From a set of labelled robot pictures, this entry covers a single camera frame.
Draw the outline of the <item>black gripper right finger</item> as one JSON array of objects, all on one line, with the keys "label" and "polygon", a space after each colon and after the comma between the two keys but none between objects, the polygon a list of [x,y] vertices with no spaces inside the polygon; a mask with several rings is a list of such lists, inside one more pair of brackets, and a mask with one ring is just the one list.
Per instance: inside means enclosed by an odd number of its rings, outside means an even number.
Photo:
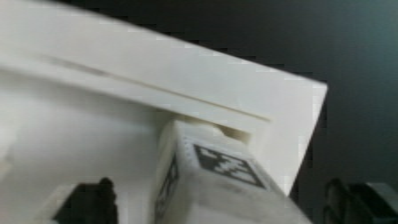
[{"label": "black gripper right finger", "polygon": [[398,224],[398,191],[386,183],[331,180],[323,224]]}]

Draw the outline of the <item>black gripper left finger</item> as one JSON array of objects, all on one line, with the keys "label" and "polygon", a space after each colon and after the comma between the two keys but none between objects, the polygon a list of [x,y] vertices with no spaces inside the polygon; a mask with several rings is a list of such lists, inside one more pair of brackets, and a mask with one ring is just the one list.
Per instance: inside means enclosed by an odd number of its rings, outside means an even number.
[{"label": "black gripper left finger", "polygon": [[57,224],[119,224],[114,182],[80,183],[52,217]]}]

